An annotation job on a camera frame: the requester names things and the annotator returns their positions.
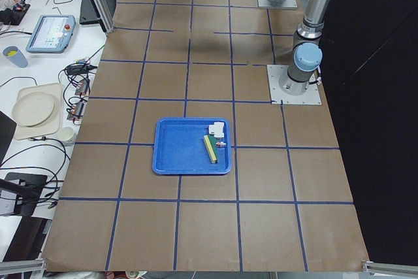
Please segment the beige round plate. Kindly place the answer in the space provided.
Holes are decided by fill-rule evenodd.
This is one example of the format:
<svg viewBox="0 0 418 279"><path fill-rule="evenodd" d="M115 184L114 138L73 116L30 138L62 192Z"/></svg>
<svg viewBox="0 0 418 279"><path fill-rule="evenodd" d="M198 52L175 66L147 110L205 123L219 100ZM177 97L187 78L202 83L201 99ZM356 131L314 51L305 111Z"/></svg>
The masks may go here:
<svg viewBox="0 0 418 279"><path fill-rule="evenodd" d="M19 98L12 109L12 118L18 125L34 126L42 123L54 109L54 98L44 92L33 92Z"/></svg>

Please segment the blue grey cup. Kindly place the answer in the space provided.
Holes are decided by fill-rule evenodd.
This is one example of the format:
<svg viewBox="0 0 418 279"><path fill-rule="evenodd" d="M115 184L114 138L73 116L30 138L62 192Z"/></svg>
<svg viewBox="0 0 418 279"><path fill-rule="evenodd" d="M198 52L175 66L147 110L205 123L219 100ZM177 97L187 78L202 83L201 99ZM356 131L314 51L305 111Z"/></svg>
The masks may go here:
<svg viewBox="0 0 418 279"><path fill-rule="evenodd" d="M17 46L8 46L3 50L3 55L15 66L26 68L28 60Z"/></svg>

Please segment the white paper cup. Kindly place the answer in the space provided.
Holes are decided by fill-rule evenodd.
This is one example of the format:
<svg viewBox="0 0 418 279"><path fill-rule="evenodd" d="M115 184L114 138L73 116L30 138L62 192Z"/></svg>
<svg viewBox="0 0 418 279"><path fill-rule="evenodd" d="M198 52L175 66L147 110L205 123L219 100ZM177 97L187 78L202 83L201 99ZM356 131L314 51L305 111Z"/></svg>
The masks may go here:
<svg viewBox="0 0 418 279"><path fill-rule="evenodd" d="M69 146L75 143L77 138L77 132L71 127L63 127L57 132L57 138L65 146Z"/></svg>

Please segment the near teach pendant tablet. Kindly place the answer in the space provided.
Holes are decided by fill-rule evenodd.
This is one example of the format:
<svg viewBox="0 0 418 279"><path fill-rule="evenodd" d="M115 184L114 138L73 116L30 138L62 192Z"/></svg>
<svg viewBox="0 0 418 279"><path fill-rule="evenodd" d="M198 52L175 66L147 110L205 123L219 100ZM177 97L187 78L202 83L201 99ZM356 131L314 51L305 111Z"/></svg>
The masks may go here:
<svg viewBox="0 0 418 279"><path fill-rule="evenodd" d="M73 15L42 15L25 48L29 53L62 53L76 26Z"/></svg>

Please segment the blue plastic tray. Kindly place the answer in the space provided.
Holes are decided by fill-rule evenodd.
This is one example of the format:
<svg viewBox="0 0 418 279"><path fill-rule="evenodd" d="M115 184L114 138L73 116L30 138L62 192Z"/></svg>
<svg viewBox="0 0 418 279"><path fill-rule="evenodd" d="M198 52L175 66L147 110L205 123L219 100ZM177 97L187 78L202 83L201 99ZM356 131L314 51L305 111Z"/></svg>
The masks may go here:
<svg viewBox="0 0 418 279"><path fill-rule="evenodd" d="M223 122L224 148L218 148L219 161L211 163L203 137L208 126ZM160 175L224 175L231 171L230 123L225 118L162 118L157 122L152 169Z"/></svg>

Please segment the white circuit breaker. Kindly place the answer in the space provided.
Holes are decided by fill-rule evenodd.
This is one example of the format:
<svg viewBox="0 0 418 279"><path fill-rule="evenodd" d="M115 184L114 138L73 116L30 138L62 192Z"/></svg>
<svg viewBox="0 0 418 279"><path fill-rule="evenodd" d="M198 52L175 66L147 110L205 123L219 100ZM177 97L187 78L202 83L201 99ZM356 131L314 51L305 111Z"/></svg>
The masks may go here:
<svg viewBox="0 0 418 279"><path fill-rule="evenodd" d="M208 134L217 139L222 139L225 136L223 131L224 125L223 122L214 122L208 126Z"/></svg>

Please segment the beige rectangular tray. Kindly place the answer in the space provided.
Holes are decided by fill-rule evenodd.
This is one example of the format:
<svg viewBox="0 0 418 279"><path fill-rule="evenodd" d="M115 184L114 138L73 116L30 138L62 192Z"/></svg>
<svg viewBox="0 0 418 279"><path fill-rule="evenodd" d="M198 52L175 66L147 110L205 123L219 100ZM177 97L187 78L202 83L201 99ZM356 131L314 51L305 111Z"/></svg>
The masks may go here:
<svg viewBox="0 0 418 279"><path fill-rule="evenodd" d="M15 140L56 133L61 127L63 86L59 83L23 88L12 108Z"/></svg>

